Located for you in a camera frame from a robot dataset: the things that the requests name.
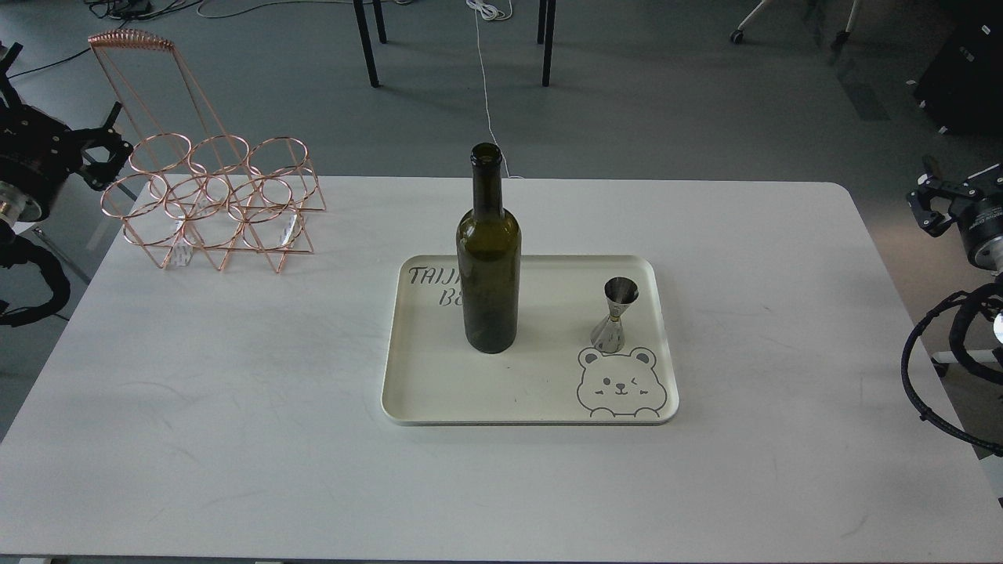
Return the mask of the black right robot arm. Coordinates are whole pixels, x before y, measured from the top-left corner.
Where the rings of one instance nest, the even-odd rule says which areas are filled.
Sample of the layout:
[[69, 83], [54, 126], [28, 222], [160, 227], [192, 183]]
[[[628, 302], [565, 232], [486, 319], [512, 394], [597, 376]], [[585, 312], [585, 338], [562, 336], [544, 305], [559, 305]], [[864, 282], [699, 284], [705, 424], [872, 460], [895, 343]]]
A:
[[934, 157], [923, 157], [924, 174], [918, 178], [917, 188], [907, 193], [907, 203], [914, 220], [925, 233], [939, 237], [950, 226], [956, 226], [968, 262], [976, 268], [991, 271], [993, 281], [973, 291], [950, 294], [930, 311], [907, 336], [900, 356], [900, 378], [907, 399], [913, 404], [923, 421], [931, 422], [949, 436], [1001, 456], [1002, 446], [972, 436], [963, 429], [946, 421], [928, 406], [916, 392], [909, 375], [909, 364], [914, 346], [925, 329], [940, 314], [950, 309], [957, 312], [950, 326], [948, 344], [949, 362], [960, 364], [969, 374], [1000, 385], [999, 369], [988, 367], [966, 347], [966, 338], [978, 315], [992, 321], [996, 339], [1001, 338], [1001, 268], [1002, 268], [1002, 179], [1001, 164], [993, 164], [962, 182], [943, 179], [941, 168]]

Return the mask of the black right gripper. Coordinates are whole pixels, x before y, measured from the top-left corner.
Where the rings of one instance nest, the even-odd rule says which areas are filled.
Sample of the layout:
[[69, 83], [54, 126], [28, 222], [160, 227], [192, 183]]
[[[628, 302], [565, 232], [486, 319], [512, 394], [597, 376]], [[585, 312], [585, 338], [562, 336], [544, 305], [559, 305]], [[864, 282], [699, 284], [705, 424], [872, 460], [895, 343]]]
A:
[[924, 175], [907, 194], [914, 220], [939, 237], [956, 225], [966, 258], [976, 268], [1002, 268], [1002, 172], [993, 164], [963, 182], [945, 181], [932, 156], [923, 157]]

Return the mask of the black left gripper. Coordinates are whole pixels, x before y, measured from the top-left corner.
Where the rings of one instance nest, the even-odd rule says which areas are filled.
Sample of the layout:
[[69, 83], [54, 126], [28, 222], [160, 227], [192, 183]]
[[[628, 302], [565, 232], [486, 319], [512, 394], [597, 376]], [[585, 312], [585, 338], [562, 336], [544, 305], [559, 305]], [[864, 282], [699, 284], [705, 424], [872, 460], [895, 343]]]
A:
[[4, 222], [48, 218], [69, 175], [93, 190], [106, 190], [133, 152], [115, 131], [122, 105], [116, 101], [103, 125], [75, 131], [23, 103], [8, 71], [23, 46], [12, 44], [2, 57], [1, 203]]

